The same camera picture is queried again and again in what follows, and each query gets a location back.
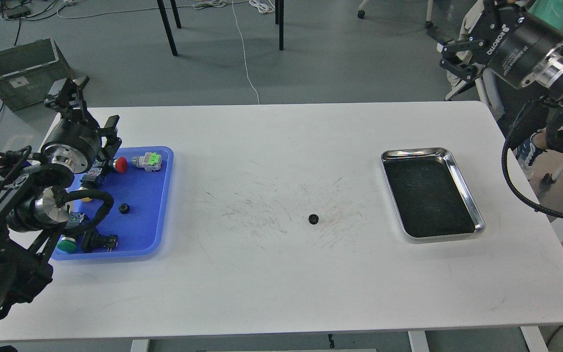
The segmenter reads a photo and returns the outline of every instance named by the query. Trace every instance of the wheel caster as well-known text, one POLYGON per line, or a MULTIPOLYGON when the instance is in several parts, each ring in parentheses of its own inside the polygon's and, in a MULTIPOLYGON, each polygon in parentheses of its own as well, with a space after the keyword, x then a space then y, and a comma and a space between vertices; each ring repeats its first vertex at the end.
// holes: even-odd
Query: wheel caster
POLYGON ((542 178, 542 182, 546 183, 547 185, 554 185, 557 180, 553 179, 553 175, 546 173, 545 176, 542 178))

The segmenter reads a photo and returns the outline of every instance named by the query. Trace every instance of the gray storage box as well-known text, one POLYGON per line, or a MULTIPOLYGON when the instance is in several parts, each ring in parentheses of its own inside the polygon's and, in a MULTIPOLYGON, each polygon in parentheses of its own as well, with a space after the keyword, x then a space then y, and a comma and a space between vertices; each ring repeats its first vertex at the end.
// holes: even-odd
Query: gray storage box
POLYGON ((0 50, 0 98, 10 110, 44 101, 51 85, 67 77, 71 68, 52 39, 0 50))

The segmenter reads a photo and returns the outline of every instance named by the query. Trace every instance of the stainless steel tray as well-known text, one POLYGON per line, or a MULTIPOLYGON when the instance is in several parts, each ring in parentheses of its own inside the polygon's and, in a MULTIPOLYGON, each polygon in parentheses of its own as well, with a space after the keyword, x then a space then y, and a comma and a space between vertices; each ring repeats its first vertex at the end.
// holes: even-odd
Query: stainless steel tray
POLYGON ((449 150, 389 150, 382 163, 408 236, 435 239, 483 231, 483 218, 449 150))

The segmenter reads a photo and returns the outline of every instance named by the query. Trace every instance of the blue shoe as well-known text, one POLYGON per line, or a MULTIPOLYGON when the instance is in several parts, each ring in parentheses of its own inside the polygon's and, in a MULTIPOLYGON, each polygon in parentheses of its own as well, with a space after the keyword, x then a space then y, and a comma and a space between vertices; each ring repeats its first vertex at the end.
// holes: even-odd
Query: blue shoe
POLYGON ((536 158, 544 152, 544 149, 534 145, 534 136, 539 133, 540 132, 535 132, 529 139, 525 140, 523 144, 519 145, 516 153, 516 160, 518 160, 518 164, 520 165, 523 173, 525 173, 527 180, 531 180, 531 178, 533 178, 534 162, 536 161, 536 158))

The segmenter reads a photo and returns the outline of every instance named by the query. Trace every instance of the gray floor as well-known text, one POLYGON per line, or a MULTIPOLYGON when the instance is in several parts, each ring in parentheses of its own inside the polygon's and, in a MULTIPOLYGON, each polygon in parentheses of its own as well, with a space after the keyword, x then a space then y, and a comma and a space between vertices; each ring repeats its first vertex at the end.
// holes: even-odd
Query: gray floor
MULTIPOLYGON (((474 0, 436 0, 434 22, 456 33, 474 0)), ((63 16, 154 7, 152 0, 87 1, 63 16)), ((178 4, 190 4, 179 0, 178 4)), ((34 0, 33 12, 47 2, 34 0)), ((374 0, 367 16, 356 16, 359 0, 286 2, 285 50, 277 50, 274 16, 246 4, 235 6, 244 35, 249 74, 263 104, 409 102, 442 100, 449 91, 438 67, 435 43, 423 28, 425 0, 374 0)), ((180 11, 183 29, 174 31, 180 56, 170 55, 158 11, 110 14, 84 20, 53 17, 23 22, 19 43, 53 38, 71 67, 91 77, 90 107, 236 105, 257 103, 244 75, 243 52, 231 7, 180 11)), ((10 47, 18 23, 0 19, 0 49, 10 47)), ((476 99, 473 91, 456 100, 476 99)), ((54 113, 40 105, 0 116, 0 150, 26 144, 37 148, 54 113)), ((558 158, 543 155, 538 172, 550 172, 558 158)), ((532 186, 543 203, 563 210, 563 177, 545 189, 532 186)), ((543 327, 549 334, 554 327, 543 327)), ((518 328, 427 333, 432 352, 524 352, 518 328)), ((409 351, 404 332, 335 334, 336 348, 409 351)), ((15 343, 20 351, 128 351, 131 341, 47 341, 15 343)), ((555 350, 563 349, 563 331, 555 350)), ((151 350, 327 349, 326 334, 163 339, 151 350)))

